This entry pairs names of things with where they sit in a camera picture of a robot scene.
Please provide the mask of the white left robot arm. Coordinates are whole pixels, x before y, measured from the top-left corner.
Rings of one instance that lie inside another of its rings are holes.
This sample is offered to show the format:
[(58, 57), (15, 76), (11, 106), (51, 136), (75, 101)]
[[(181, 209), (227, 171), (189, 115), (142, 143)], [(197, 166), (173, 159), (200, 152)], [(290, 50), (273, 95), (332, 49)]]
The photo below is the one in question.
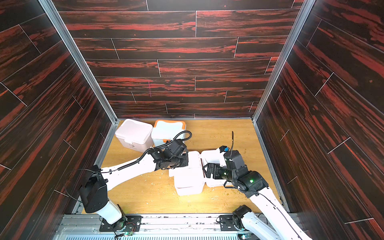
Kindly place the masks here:
[(108, 197), (108, 191), (139, 175), (157, 170), (175, 169), (188, 165), (188, 150), (176, 139), (159, 147), (151, 147), (136, 160), (100, 169), (94, 165), (79, 188), (86, 213), (96, 213), (117, 229), (124, 227), (127, 218), (122, 209)]

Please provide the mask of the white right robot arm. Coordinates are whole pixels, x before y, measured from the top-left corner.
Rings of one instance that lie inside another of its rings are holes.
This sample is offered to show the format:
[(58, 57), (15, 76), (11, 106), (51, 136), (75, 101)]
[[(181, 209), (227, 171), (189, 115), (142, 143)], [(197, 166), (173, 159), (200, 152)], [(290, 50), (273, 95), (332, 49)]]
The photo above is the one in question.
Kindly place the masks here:
[(282, 207), (262, 175), (248, 169), (238, 151), (222, 146), (202, 152), (202, 158), (206, 161), (203, 167), (206, 178), (231, 183), (269, 221), (264, 223), (249, 207), (242, 205), (233, 211), (232, 221), (237, 230), (248, 230), (260, 240), (310, 239)]

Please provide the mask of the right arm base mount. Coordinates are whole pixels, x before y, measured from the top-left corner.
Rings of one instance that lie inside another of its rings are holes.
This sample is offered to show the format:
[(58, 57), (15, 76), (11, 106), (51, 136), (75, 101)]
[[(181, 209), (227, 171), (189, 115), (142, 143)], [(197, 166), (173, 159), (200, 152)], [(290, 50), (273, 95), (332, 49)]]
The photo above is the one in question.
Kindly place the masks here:
[(239, 231), (239, 229), (235, 226), (232, 215), (219, 215), (216, 218), (216, 222), (219, 224), (222, 232)]

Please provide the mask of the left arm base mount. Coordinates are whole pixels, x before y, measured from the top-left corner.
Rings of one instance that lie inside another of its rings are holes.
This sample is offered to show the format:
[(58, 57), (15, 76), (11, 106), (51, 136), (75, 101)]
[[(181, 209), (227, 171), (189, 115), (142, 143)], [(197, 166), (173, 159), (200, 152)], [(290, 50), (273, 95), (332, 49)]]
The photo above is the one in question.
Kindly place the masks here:
[(109, 224), (105, 219), (102, 219), (100, 232), (108, 233), (133, 233), (140, 230), (142, 216), (126, 215), (114, 224)]

